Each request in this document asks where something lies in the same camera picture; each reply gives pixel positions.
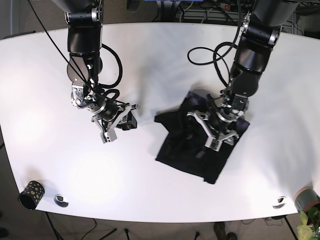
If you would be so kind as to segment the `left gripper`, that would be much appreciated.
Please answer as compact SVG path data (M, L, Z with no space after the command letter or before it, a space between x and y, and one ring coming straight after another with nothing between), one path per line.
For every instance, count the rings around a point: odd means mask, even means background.
M188 117L193 117L200 124L207 135L204 146L218 152L223 143L230 146L235 144L240 134L237 130L230 129L232 123L243 118L246 112L245 98L223 98L220 105L216 104L217 98L208 98L207 111L189 111Z

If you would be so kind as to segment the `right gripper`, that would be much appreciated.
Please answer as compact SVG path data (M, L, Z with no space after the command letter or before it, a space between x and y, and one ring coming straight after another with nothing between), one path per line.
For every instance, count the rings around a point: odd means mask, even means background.
M96 123L101 130L102 142L106 144L115 141L117 139L116 128L123 131L136 129L138 123L132 111L139 108L138 104L116 104L110 100L91 104L90 112L93 113L91 121Z

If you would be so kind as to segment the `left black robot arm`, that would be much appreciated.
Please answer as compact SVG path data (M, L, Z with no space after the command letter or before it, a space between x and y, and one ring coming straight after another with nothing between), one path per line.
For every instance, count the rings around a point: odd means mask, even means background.
M231 42L230 48L236 53L229 72L229 82L221 92L222 102L216 105L208 99L207 112L189 112L202 126L207 135L205 147L218 152L226 143L234 145L240 131L230 129L230 125L242 119L249 107L249 98L259 87L270 55L280 37L283 24L296 7L297 0L257 0L248 12L243 29L238 29L238 44Z

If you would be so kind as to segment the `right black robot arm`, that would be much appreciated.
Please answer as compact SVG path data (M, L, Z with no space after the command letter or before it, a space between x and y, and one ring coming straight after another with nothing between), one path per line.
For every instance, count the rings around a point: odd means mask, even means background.
M101 130L103 143L117 139L115 129L136 129L137 120L132 111L139 106L118 100L117 86L123 77L123 65L118 54L102 43L104 1L56 0L64 11L67 23L67 75L72 82L71 103L78 109L93 114L91 121ZM99 83L103 69L100 50L108 50L118 66L118 77L112 84Z

